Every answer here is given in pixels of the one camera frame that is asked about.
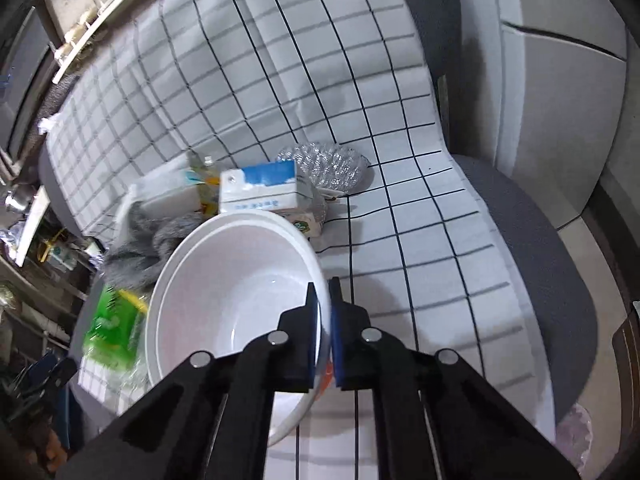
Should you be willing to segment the pink lined trash bin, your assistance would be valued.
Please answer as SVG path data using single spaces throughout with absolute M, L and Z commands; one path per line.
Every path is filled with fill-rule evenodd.
M 555 446 L 583 474 L 588 463 L 593 441 L 589 412 L 576 403 L 556 426 Z

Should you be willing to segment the green tea bottle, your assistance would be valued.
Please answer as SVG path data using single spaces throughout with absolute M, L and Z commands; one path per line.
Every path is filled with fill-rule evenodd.
M 84 356 L 109 370 L 132 370 L 148 310 L 145 296 L 105 285 L 85 333 Z

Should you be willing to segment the grey towel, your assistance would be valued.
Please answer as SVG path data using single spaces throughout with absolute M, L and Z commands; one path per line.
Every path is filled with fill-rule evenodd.
M 125 217 L 125 240 L 106 253 L 106 284 L 130 292 L 150 292 L 170 256 L 203 222 L 199 211 L 152 218 L 142 209 L 142 203 L 133 203 Z

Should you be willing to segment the white paper napkin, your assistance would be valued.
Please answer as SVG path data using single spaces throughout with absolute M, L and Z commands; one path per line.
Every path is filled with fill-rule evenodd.
M 125 243 L 129 238 L 127 218 L 133 204 L 140 203 L 142 211 L 152 219 L 176 218 L 201 208 L 200 183 L 186 155 L 165 162 L 135 180 L 116 210 L 115 244 Z

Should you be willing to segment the white blue milk carton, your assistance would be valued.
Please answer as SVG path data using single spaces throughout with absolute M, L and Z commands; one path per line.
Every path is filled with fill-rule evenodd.
M 319 237 L 326 202 L 292 159 L 267 162 L 220 175 L 219 211 L 270 211 L 285 218 L 306 237 Z

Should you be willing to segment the grey refrigerator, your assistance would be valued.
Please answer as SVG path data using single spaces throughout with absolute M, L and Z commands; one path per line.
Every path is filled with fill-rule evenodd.
M 459 0 L 452 146 L 515 181 L 554 226 L 584 210 L 616 133 L 627 34 L 610 0 Z

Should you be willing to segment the range hood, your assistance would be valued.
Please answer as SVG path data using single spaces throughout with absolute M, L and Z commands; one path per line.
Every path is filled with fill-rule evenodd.
M 1 69 L 1 148 L 12 159 L 20 156 L 44 78 L 55 66 L 49 35 L 32 6 Z

